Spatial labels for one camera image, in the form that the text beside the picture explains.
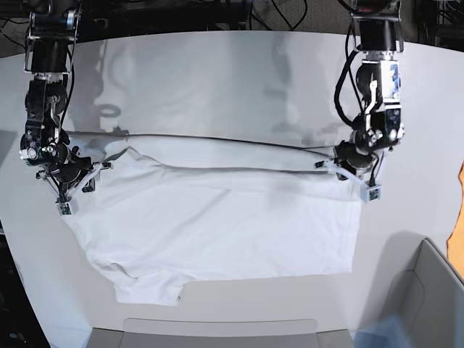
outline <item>white table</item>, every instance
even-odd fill
[[[0,59],[0,218],[33,309],[57,347],[82,347],[92,326],[122,330],[126,318],[311,318],[319,331],[357,329],[375,321],[423,236],[446,248],[461,200],[462,53],[408,44],[399,58],[406,135],[388,157],[382,201],[363,208],[352,274],[192,283],[177,307],[116,303],[112,284],[87,263],[47,187],[35,180],[36,168],[21,162],[30,79],[22,59]],[[348,134],[333,106],[343,64],[344,37],[330,34],[182,33],[86,43],[77,49],[65,129],[335,144]],[[355,116],[348,80],[341,100]]]

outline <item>wire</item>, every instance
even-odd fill
[[[444,19],[449,20],[451,23],[454,23],[455,21],[448,15],[446,11],[438,11],[438,15],[442,16]]]
[[[387,9],[393,1],[396,1],[396,0],[385,0],[384,1],[384,6],[379,9],[379,10],[376,10],[376,11],[371,11],[371,12],[362,12],[362,11],[358,11],[356,9],[353,9],[350,5],[348,5],[345,1],[343,0],[337,0],[339,2],[340,5],[342,5],[347,11],[351,12],[352,14],[354,15],[358,15],[358,16],[375,16],[375,15],[378,15],[380,12],[384,11],[385,9]]]
[[[23,44],[21,44],[19,42],[16,42],[12,38],[10,38],[7,34],[5,34],[5,33],[0,33],[0,34],[2,34],[5,37],[5,39],[7,39],[8,41],[14,43],[15,45],[21,46],[24,50],[26,50],[26,46],[24,46]]]
[[[303,20],[305,20],[305,18],[306,18],[306,15],[307,15],[307,0],[303,0],[303,1],[304,1],[304,13],[303,13],[302,17],[299,19],[299,21],[295,24],[295,26],[290,31],[294,31],[295,29],[297,29],[298,26],[300,24],[302,24]]]
[[[377,173],[376,173],[376,176],[375,178],[377,179],[377,175],[379,174],[381,168],[382,168],[382,163],[384,163],[384,157],[385,157],[385,151],[382,152],[382,158],[380,159],[380,165],[378,167],[378,170],[377,170]]]
[[[372,155],[377,159],[374,168],[372,168],[372,172],[370,172],[370,180],[369,180],[369,186],[375,186],[376,184],[376,175],[374,174],[376,172],[378,163],[380,162],[380,158],[378,158],[378,155],[373,152]]]
[[[269,25],[267,25],[266,23],[264,23],[261,19],[259,19],[258,17],[256,17],[253,13],[252,13],[252,18],[254,20],[256,20],[259,24],[261,24],[264,28],[266,28],[266,30],[269,30],[269,31],[273,31]]]
[[[347,39],[345,40],[345,57],[346,57],[346,60],[348,60],[349,35],[351,34],[352,31],[353,31],[353,25],[352,25],[352,23],[350,23],[349,27],[348,27]],[[355,84],[355,79],[353,78],[353,72],[351,71],[351,67],[349,67],[348,73],[349,73],[349,79],[351,80],[351,84],[353,86],[353,91],[356,94],[357,103],[360,105],[360,111],[363,112],[363,104],[361,103],[360,94],[359,94],[359,91],[357,90],[357,87],[356,87],[356,84]]]
[[[73,96],[73,90],[74,90],[74,80],[75,80],[75,73],[74,73],[74,62],[72,60],[72,57],[71,57],[71,52],[70,52],[70,49],[66,49],[67,50],[67,55],[68,57],[70,58],[70,62],[71,62],[71,88],[70,88],[70,92],[69,94],[67,95],[67,100],[66,100],[66,105],[65,105],[65,109],[63,110],[63,115],[61,116],[61,126],[63,126],[63,123],[65,121],[65,116],[66,116],[66,111],[67,111],[67,108],[70,106],[70,100],[71,100],[71,96]]]
[[[70,135],[78,134],[80,136],[108,136],[106,133],[95,133],[95,132],[68,132]],[[311,147],[300,147],[300,146],[292,146],[292,145],[284,145],[284,144],[274,144],[274,143],[265,143],[263,141],[251,141],[251,140],[242,140],[242,139],[231,139],[231,138],[219,138],[217,136],[186,136],[186,135],[176,135],[176,134],[161,134],[161,133],[146,133],[146,134],[132,134],[129,137],[165,137],[165,138],[188,138],[188,139],[207,139],[207,140],[214,140],[214,141],[229,141],[234,143],[242,143],[242,144],[251,144],[251,145],[263,145],[263,146],[271,146],[271,147],[278,147],[282,149],[290,149],[290,150],[312,150],[312,149],[328,149],[331,147],[335,147],[336,145],[324,145],[324,146],[311,146]],[[127,136],[117,136],[120,138],[127,138]]]
[[[462,9],[459,9],[459,8],[457,8],[457,7],[455,7],[455,6],[457,6],[457,5],[456,5],[456,3],[453,3],[453,1],[447,1],[446,5],[447,5],[452,11],[457,12],[457,13],[460,14],[460,15],[464,15],[463,10],[462,10]]]
[[[347,77],[349,67],[351,67],[351,64],[353,63],[353,60],[355,60],[357,53],[358,51],[353,50],[351,54],[348,56],[348,59],[346,60],[345,65],[343,66],[343,70],[341,71],[339,82],[337,82],[336,84],[335,94],[333,96],[333,101],[335,103],[335,108],[336,108],[337,113],[339,114],[339,117],[346,125],[348,125],[351,128],[353,128],[353,122],[349,120],[348,117],[344,114],[343,108],[340,105],[340,92],[341,92],[341,87],[343,87],[343,82],[345,81],[345,78]]]
[[[9,18],[3,18],[3,17],[0,17],[0,20],[6,20],[7,22],[11,22],[11,23],[14,23],[14,24],[28,24],[29,21],[27,22],[16,22],[15,20],[11,20]]]
[[[62,200],[63,202],[66,202],[65,193],[63,192],[61,186],[58,184],[57,179],[55,179],[55,177],[51,174],[50,170],[49,170],[49,175],[50,175],[51,180],[53,181],[53,183],[58,189],[59,199]]]
[[[276,10],[276,11],[279,13],[279,15],[282,17],[283,21],[284,21],[285,23],[287,23],[287,25],[289,26],[289,29],[292,30],[293,27],[291,26],[289,20],[287,20],[287,18],[283,15],[281,9],[278,8],[278,6],[277,6],[277,4],[276,4],[276,1],[275,1],[275,0],[270,0],[270,2],[273,3],[273,6],[274,6],[275,10]]]

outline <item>black cable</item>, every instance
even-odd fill
[[[353,128],[353,122],[349,120],[348,117],[344,114],[343,108],[340,105],[340,92],[341,87],[343,87],[343,82],[347,77],[349,67],[351,67],[351,64],[353,63],[353,60],[355,60],[357,53],[358,52],[356,50],[353,50],[351,54],[348,56],[348,59],[346,60],[345,65],[343,66],[343,70],[341,71],[339,81],[336,84],[335,95],[333,96],[333,101],[335,103],[335,108],[337,113],[339,114],[339,117],[346,125],[348,125],[351,128]]]
[[[348,43],[349,43],[349,36],[350,36],[352,31],[353,31],[353,26],[352,26],[352,23],[350,23],[349,27],[348,27],[347,39],[345,40],[345,57],[346,57],[346,60],[348,60]],[[357,103],[360,105],[360,112],[363,112],[363,104],[361,103],[360,94],[359,94],[359,91],[357,90],[355,79],[353,78],[353,72],[351,71],[351,67],[349,67],[348,73],[349,73],[349,79],[351,80],[351,84],[353,86],[353,91],[356,94]]]
[[[447,6],[453,11],[453,12],[457,12],[459,15],[464,15],[464,11],[462,9],[459,9],[457,7],[455,7],[455,3],[453,3],[453,1],[448,1],[447,2]]]
[[[273,6],[274,6],[275,10],[279,13],[279,15],[282,17],[283,21],[284,21],[285,23],[287,23],[289,29],[291,30],[293,27],[291,26],[289,20],[287,20],[287,18],[283,15],[281,9],[278,8],[278,6],[277,6],[277,4],[276,4],[276,1],[275,1],[275,0],[270,0],[270,2],[273,3]]]
[[[256,17],[253,13],[252,13],[252,18],[254,20],[256,20],[259,24],[261,24],[264,28],[266,28],[266,30],[269,30],[269,31],[273,31],[269,25],[267,25],[266,23],[264,23],[261,19],[259,19],[258,17]]]
[[[57,189],[58,189],[59,199],[60,199],[61,201],[63,201],[63,202],[66,202],[65,193],[64,193],[63,190],[61,189],[61,186],[58,184],[57,179],[55,179],[54,176],[51,174],[51,171],[50,171],[50,170],[49,170],[49,175],[50,175],[51,180],[53,181],[53,183],[55,184],[55,186],[56,186]]]
[[[376,175],[374,173],[376,172],[378,163],[380,162],[380,159],[378,158],[378,155],[375,152],[373,152],[372,155],[375,158],[377,158],[377,161],[376,161],[376,163],[374,165],[374,168],[372,168],[372,172],[370,172],[369,186],[375,186],[375,184],[376,184]]]
[[[23,44],[21,44],[21,43],[19,43],[19,42],[16,42],[16,41],[13,40],[12,38],[8,37],[8,35],[5,34],[5,33],[1,33],[1,34],[2,34],[2,35],[5,37],[5,39],[7,39],[8,41],[10,41],[10,42],[12,42],[12,43],[14,43],[14,44],[16,44],[16,45],[18,45],[18,46],[21,46],[24,50],[26,50],[26,46],[24,46]]]
[[[382,166],[382,163],[384,162],[384,157],[385,157],[385,151],[382,152],[382,158],[380,159],[380,167],[378,167],[376,176],[374,176],[375,179],[377,179],[378,172],[380,172],[380,168]]]
[[[358,11],[356,9],[353,9],[350,5],[348,5],[345,1],[343,0],[337,0],[339,2],[340,5],[342,5],[347,11],[351,12],[352,14],[354,15],[357,15],[357,16],[375,16],[375,15],[378,15],[380,12],[384,11],[385,9],[387,9],[390,4],[393,2],[393,1],[396,1],[396,0],[385,0],[384,1],[384,6],[379,9],[379,10],[375,10],[375,11],[371,11],[371,12],[361,12],[361,11]]]
[[[451,23],[454,23],[455,21],[448,15],[446,11],[438,11],[438,15],[442,16],[444,19],[449,20]]]
[[[71,52],[70,52],[70,49],[66,49],[67,50],[67,55],[68,57],[70,58],[70,63],[71,63],[71,88],[70,88],[70,92],[69,94],[67,95],[67,100],[66,100],[66,105],[65,105],[65,109],[63,110],[63,115],[61,116],[61,126],[63,126],[64,124],[64,121],[65,121],[65,116],[66,116],[66,111],[67,111],[67,108],[70,106],[70,100],[71,100],[71,96],[73,96],[73,90],[74,90],[74,80],[75,80],[75,73],[74,73],[74,62],[72,61],[72,57],[71,57]]]
[[[11,20],[9,18],[3,18],[3,17],[0,17],[0,20],[6,20],[7,22],[11,22],[11,23],[14,23],[14,24],[28,24],[29,21],[27,22],[16,22],[15,20]]]
[[[302,24],[303,20],[305,20],[305,18],[306,18],[306,15],[307,15],[307,0],[303,0],[303,1],[304,1],[304,13],[303,13],[302,17],[299,19],[299,21],[295,24],[295,26],[290,31],[294,31],[295,29],[297,29],[298,26],[300,24]]]
[[[70,131],[68,134],[78,134],[79,136],[108,136],[106,133],[95,133],[95,132],[73,132]],[[325,145],[325,146],[311,146],[311,147],[300,147],[300,146],[292,146],[292,145],[284,145],[284,144],[274,144],[274,143],[265,143],[263,141],[251,141],[251,140],[242,140],[242,139],[231,139],[231,138],[220,138],[217,136],[186,136],[186,135],[176,135],[176,134],[160,134],[160,133],[146,133],[146,134],[132,134],[130,136],[138,136],[138,137],[165,137],[165,138],[188,138],[188,139],[207,139],[207,140],[214,140],[214,141],[229,141],[234,143],[242,143],[242,144],[251,144],[251,145],[263,145],[263,146],[271,146],[271,147],[278,147],[282,149],[290,149],[290,150],[299,150],[299,151],[306,151],[313,150],[313,149],[328,149],[331,147],[335,147],[336,145]]]

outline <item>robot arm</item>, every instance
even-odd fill
[[[339,117],[352,129],[350,140],[335,147],[333,159],[316,164],[316,167],[335,171],[340,180],[350,178],[358,183],[365,202],[379,199],[381,195],[375,173],[380,155],[383,158],[380,152],[391,151],[405,134],[399,102],[399,65],[395,59],[395,54],[403,51],[404,46],[399,21],[400,1],[389,0],[380,11],[373,8],[372,3],[359,0],[358,10],[350,8],[351,26],[359,28],[360,43],[356,44],[355,36],[355,48],[344,65],[334,95]],[[350,66],[360,52],[365,57],[356,74],[356,85],[363,105],[361,113],[350,120],[344,114],[339,97]],[[364,182],[366,173],[370,173],[370,180]]]
[[[30,8],[25,71],[33,79],[25,98],[28,116],[20,154],[28,165],[42,168],[37,178],[56,186],[59,212],[69,215],[71,192],[95,170],[90,157],[79,157],[78,147],[68,147],[70,139],[62,129],[70,100],[67,58],[72,67],[80,0],[31,0]],[[94,180],[82,189],[93,191]]]

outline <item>orange object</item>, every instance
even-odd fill
[[[464,277],[464,165],[461,168],[459,180],[463,187],[463,205],[461,206],[461,211],[457,218],[455,230],[448,239],[447,246],[448,260],[454,266],[456,271]]]

